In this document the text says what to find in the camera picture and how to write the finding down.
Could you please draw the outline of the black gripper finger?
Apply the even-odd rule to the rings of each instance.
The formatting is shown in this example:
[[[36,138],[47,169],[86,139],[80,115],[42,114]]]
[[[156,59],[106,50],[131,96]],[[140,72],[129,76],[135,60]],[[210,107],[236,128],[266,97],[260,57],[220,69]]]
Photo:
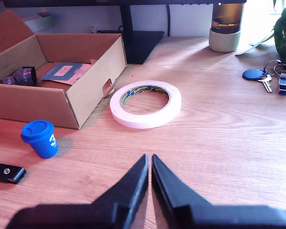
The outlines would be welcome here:
[[[170,229],[195,229],[192,206],[211,205],[156,154],[152,156],[152,186]]]
[[[142,155],[128,172],[93,203],[94,229],[129,229],[148,186],[148,155]]]

